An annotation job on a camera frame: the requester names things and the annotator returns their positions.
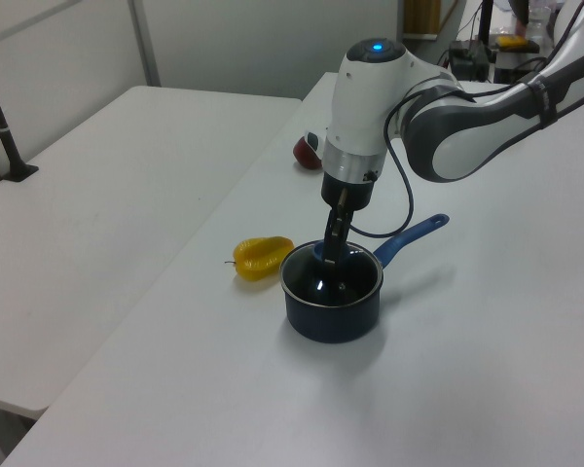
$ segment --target white wall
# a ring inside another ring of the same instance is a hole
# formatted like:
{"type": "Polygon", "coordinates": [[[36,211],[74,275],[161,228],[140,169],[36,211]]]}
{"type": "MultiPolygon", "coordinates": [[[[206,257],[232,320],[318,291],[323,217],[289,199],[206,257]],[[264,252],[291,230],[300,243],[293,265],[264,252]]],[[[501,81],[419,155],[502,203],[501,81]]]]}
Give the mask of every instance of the white wall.
{"type": "Polygon", "coordinates": [[[303,98],[400,0],[138,0],[163,86],[303,98]]]}
{"type": "Polygon", "coordinates": [[[127,0],[84,0],[0,40],[0,103],[25,161],[144,84],[127,0]]]}

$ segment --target yellow object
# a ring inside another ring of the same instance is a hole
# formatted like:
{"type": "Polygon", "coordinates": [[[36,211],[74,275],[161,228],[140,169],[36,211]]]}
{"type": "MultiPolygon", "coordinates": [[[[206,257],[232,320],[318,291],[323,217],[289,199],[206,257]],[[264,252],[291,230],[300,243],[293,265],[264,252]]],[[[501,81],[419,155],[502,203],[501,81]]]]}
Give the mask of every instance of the yellow object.
{"type": "Polygon", "coordinates": [[[256,281],[279,270],[294,244],[284,236],[249,238],[234,249],[236,272],[243,279],[256,281]]]}
{"type": "Polygon", "coordinates": [[[521,36],[498,36],[495,42],[501,49],[515,49],[526,46],[528,39],[521,36]]]}

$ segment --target black cable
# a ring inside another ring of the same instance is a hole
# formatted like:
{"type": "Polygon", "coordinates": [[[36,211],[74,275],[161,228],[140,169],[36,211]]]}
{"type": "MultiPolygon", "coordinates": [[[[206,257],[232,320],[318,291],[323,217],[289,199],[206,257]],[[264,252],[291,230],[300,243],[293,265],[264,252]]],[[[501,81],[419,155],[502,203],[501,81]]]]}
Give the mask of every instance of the black cable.
{"type": "Polygon", "coordinates": [[[575,13],[573,14],[573,17],[571,18],[571,21],[569,21],[568,22],[568,25],[566,26],[565,32],[563,32],[563,35],[559,39],[558,43],[556,44],[556,46],[554,47],[554,49],[551,51],[551,53],[547,56],[545,65],[547,65],[550,61],[552,61],[554,59],[554,57],[556,56],[556,54],[558,53],[558,51],[561,49],[561,47],[563,46],[563,44],[566,42],[566,39],[568,38],[568,35],[571,32],[571,29],[573,28],[573,25],[577,21],[577,17],[579,16],[579,14],[580,14],[580,12],[582,11],[583,8],[584,8],[584,0],[582,0],[582,3],[580,3],[577,6],[577,9],[575,10],[575,13]]]}
{"type": "Polygon", "coordinates": [[[405,219],[405,221],[402,223],[402,225],[398,229],[396,229],[395,231],[390,232],[390,233],[368,233],[368,232],[364,232],[364,231],[356,228],[355,226],[351,225],[350,229],[353,232],[357,232],[360,235],[368,236],[370,238],[387,238],[389,236],[394,236],[394,235],[400,234],[402,231],[404,231],[407,228],[407,226],[409,226],[409,223],[411,222],[411,218],[413,217],[413,212],[414,212],[413,190],[411,190],[411,184],[409,183],[409,178],[407,178],[407,174],[405,173],[405,170],[402,167],[400,160],[398,160],[398,156],[396,155],[396,152],[394,151],[393,146],[391,145],[391,140],[389,139],[389,122],[391,121],[393,116],[396,115],[396,113],[400,110],[400,108],[403,105],[405,105],[410,100],[413,100],[416,97],[421,96],[425,92],[426,92],[426,90],[419,90],[417,92],[414,92],[411,95],[408,95],[404,99],[402,99],[393,109],[391,109],[391,112],[389,112],[389,114],[387,115],[387,118],[385,119],[385,123],[383,125],[383,139],[385,141],[385,144],[387,145],[387,150],[391,154],[391,158],[393,159],[393,161],[396,163],[396,167],[398,167],[398,172],[400,172],[400,176],[402,177],[402,181],[404,182],[405,188],[407,190],[407,199],[409,201],[409,212],[407,213],[407,218],[405,219]]]}
{"type": "Polygon", "coordinates": [[[483,8],[483,2],[480,2],[480,5],[478,5],[478,8],[476,9],[476,11],[475,11],[475,12],[474,12],[474,14],[472,15],[472,17],[469,19],[469,21],[468,21],[468,22],[467,22],[467,23],[466,23],[466,24],[465,24],[465,25],[464,25],[464,26],[463,26],[461,29],[459,29],[459,30],[458,30],[458,33],[456,34],[456,36],[458,36],[458,34],[460,34],[460,32],[461,32],[461,31],[462,31],[464,28],[466,28],[466,27],[469,25],[469,23],[470,23],[471,21],[473,21],[473,20],[474,20],[474,18],[476,17],[476,15],[478,15],[478,12],[480,12],[480,9],[481,9],[481,8],[483,8]]]}

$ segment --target black cable clamp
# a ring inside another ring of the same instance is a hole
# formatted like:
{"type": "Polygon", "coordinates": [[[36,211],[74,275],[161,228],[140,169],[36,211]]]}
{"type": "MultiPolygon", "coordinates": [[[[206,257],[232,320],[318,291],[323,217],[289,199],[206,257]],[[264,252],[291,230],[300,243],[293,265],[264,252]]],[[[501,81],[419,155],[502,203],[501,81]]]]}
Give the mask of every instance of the black cable clamp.
{"type": "Polygon", "coordinates": [[[533,80],[526,83],[538,108],[538,116],[541,119],[541,128],[545,128],[558,119],[556,105],[553,103],[550,91],[552,87],[547,79],[542,75],[537,75],[533,80]]]}

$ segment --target black stand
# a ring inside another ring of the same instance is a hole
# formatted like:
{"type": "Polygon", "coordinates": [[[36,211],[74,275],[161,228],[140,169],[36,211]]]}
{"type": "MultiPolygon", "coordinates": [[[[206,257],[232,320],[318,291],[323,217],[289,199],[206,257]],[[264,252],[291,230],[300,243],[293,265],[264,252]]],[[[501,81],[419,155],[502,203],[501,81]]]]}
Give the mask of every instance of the black stand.
{"type": "Polygon", "coordinates": [[[4,180],[21,182],[39,170],[39,167],[27,165],[19,156],[18,147],[4,118],[2,107],[0,107],[0,140],[11,164],[11,171],[3,177],[4,180]]]}
{"type": "Polygon", "coordinates": [[[489,46],[489,31],[491,29],[491,15],[493,13],[493,0],[483,0],[480,11],[480,26],[478,27],[478,40],[489,46]]]}

